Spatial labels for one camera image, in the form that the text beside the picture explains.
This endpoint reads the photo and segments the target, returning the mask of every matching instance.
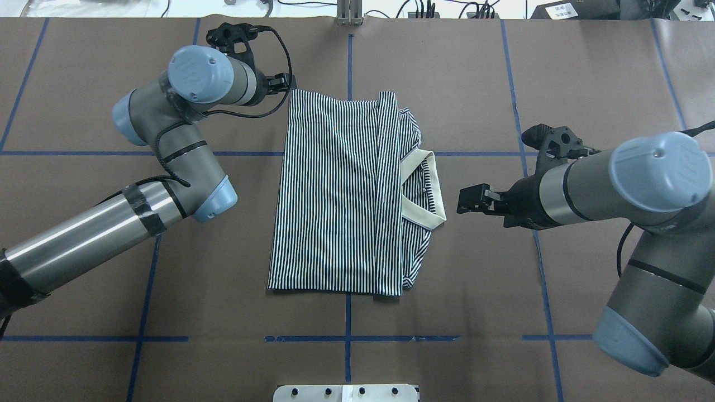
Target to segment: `black box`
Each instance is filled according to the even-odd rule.
[[[536,6],[531,19],[620,19],[616,0],[564,0]]]

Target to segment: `black electrical tape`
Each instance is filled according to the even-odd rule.
[[[175,160],[178,157],[182,156],[183,154],[187,154],[187,153],[193,151],[194,149],[197,149],[198,147],[203,147],[204,145],[206,145],[205,141],[195,142],[189,146],[179,149],[178,151],[174,152],[173,154],[169,155],[168,157],[163,157],[162,161],[164,161],[164,163],[169,163],[172,160]]]
[[[662,269],[660,269],[660,268],[658,268],[658,267],[654,267],[654,266],[652,266],[652,265],[650,265],[650,264],[646,264],[646,263],[644,263],[643,261],[638,261],[638,260],[634,260],[634,259],[631,258],[631,259],[628,261],[628,264],[629,264],[629,265],[632,265],[632,266],[634,266],[634,267],[636,267],[636,268],[641,268],[642,270],[644,270],[644,271],[646,271],[646,272],[650,272],[650,273],[652,273],[653,275],[657,275],[657,276],[659,276],[659,277],[661,277],[661,278],[663,278],[663,279],[670,280],[671,282],[674,282],[674,283],[676,283],[677,285],[683,286],[684,288],[688,288],[688,289],[690,289],[690,290],[692,290],[692,291],[694,291],[694,292],[698,292],[698,293],[700,293],[701,295],[704,295],[705,292],[708,290],[708,288],[706,288],[705,286],[700,286],[700,285],[698,285],[697,283],[695,283],[695,282],[693,282],[693,281],[691,281],[691,280],[688,280],[688,279],[683,278],[683,277],[681,277],[681,276],[677,276],[677,275],[675,275],[674,273],[670,273],[670,272],[665,271],[665,270],[662,270]]]
[[[27,307],[49,296],[33,289],[20,276],[20,273],[7,260],[5,249],[2,249],[0,257],[2,257],[0,260],[0,293],[8,302],[18,307]]]
[[[164,226],[159,214],[152,210],[147,198],[139,191],[139,186],[128,185],[122,189],[122,194],[124,194],[124,198],[127,199],[132,210],[137,214],[150,235],[161,235],[167,231],[167,227]]]
[[[172,105],[176,113],[187,123],[196,124],[206,118],[206,115],[194,110],[193,107],[179,95],[169,82],[169,75],[165,72],[159,77],[159,86],[164,92],[164,97]]]

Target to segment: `white label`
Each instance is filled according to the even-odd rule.
[[[558,6],[546,7],[546,12],[551,19],[567,19],[578,16],[578,13],[571,3],[559,4]]]

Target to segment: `black and white stripes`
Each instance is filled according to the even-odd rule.
[[[349,102],[294,91],[268,288],[401,295],[411,286],[430,231],[402,218],[401,195],[435,209],[426,161],[401,185],[400,161],[419,143],[392,92]]]

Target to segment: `black cable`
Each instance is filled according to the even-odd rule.
[[[7,324],[10,322],[10,317],[12,317],[12,314],[5,317],[2,322],[2,326],[0,326],[0,340],[2,340],[2,337],[5,336],[5,330],[7,329]]]
[[[402,10],[405,8],[405,6],[407,6],[407,3],[409,3],[409,2],[410,2],[410,0],[405,0],[405,2],[403,3],[403,5],[400,6],[400,9],[398,10],[398,15],[396,15],[395,18],[400,18],[400,13],[401,13]]]
[[[477,6],[477,12],[479,12],[479,3],[477,3],[476,1],[470,1],[470,2],[468,2],[468,3],[464,6],[464,8],[463,8],[462,11],[459,13],[459,16],[458,16],[457,18],[458,18],[458,19],[459,19],[459,18],[462,18],[462,15],[464,14],[464,11],[467,9],[467,7],[471,6],[472,4],[474,4],[475,6]]]
[[[280,42],[280,46],[283,48],[283,52],[285,53],[285,59],[288,63],[288,89],[285,91],[285,94],[283,95],[283,98],[280,100],[278,105],[274,107],[273,109],[269,110],[268,112],[261,113],[261,114],[243,114],[243,113],[236,113],[236,112],[231,112],[229,110],[212,110],[210,112],[204,113],[204,116],[211,116],[212,114],[228,114],[230,116],[236,116],[236,117],[244,117],[246,119],[259,119],[260,117],[266,117],[269,114],[275,113],[276,110],[280,109],[281,106],[285,103],[286,98],[288,98],[288,94],[290,93],[290,89],[292,86],[292,80],[293,80],[293,64],[290,62],[290,54],[288,53],[288,49],[285,47],[285,42],[283,39],[281,39],[280,35],[278,32],[271,28],[270,26],[262,26],[263,29],[266,31],[271,31],[276,39]]]
[[[479,18],[483,19],[485,15],[488,13],[488,8],[489,8],[489,1],[484,0],[484,4],[482,4],[482,7],[477,10],[477,14],[474,16],[474,18]]]
[[[167,12],[169,12],[169,6],[171,6],[171,5],[172,5],[172,0],[168,0],[167,1],[167,9],[165,9],[164,12],[162,13],[162,18],[164,18],[164,16],[167,15]]]
[[[167,181],[167,180],[174,180],[174,178],[171,177],[171,176],[153,176],[153,177],[147,177],[146,179],[141,179],[140,181],[135,182],[135,184],[138,185],[138,186],[140,186],[140,185],[145,185],[145,184],[151,183],[151,182],[165,182],[165,181]],[[103,202],[109,201],[109,200],[111,200],[112,198],[116,197],[117,195],[120,195],[121,193],[122,193],[121,190],[120,190],[120,191],[117,191],[117,192],[115,192],[114,194],[112,194],[112,195],[108,196],[107,198],[103,199],[102,201],[99,201],[99,202],[98,202],[97,204],[95,204],[94,206],[96,207],[97,205],[102,204]]]
[[[286,3],[283,0],[278,0],[279,4],[284,4],[285,6],[305,6],[307,4],[319,4],[321,6],[337,6],[337,3],[324,3],[322,1],[302,1],[300,3]]]
[[[631,230],[635,225],[631,222],[630,225],[626,228],[626,231],[623,232],[623,236],[621,236],[621,241],[618,242],[618,250],[616,251],[616,272],[618,272],[618,277],[621,277],[621,253],[623,252],[623,245],[626,244],[626,239],[628,238],[628,235],[631,234]]]
[[[268,10],[266,11],[266,15],[263,16],[263,18],[268,18],[270,14],[273,12],[273,0],[261,0],[261,3],[265,4],[268,6]]]
[[[710,123],[705,123],[696,129],[687,129],[687,130],[683,130],[681,132],[683,134],[689,135],[690,137],[695,137],[696,135],[702,133],[703,131],[707,131],[709,129],[715,129],[715,121],[710,122]]]
[[[388,16],[387,14],[383,13],[383,12],[380,11],[380,10],[369,10],[368,12],[365,13],[365,15],[368,15],[369,13],[380,13],[380,14],[386,16],[387,18],[390,18],[390,16]]]
[[[174,171],[171,169],[171,167],[169,167],[168,163],[164,161],[164,158],[162,158],[161,152],[159,151],[159,142],[162,140],[162,137],[164,136],[164,134],[172,131],[173,129],[179,128],[181,126],[185,126],[187,124],[189,124],[189,123],[178,122],[176,124],[172,124],[172,125],[168,126],[167,128],[163,129],[162,131],[160,131],[159,134],[157,134],[157,137],[154,139],[154,155],[156,155],[157,160],[159,160],[159,164],[164,168],[164,170],[167,171],[167,173],[169,173],[169,176],[171,176],[172,180],[177,181],[179,184],[181,184],[184,187],[191,187],[191,184],[188,181],[182,179],[181,177],[177,176],[176,173],[174,173]]]

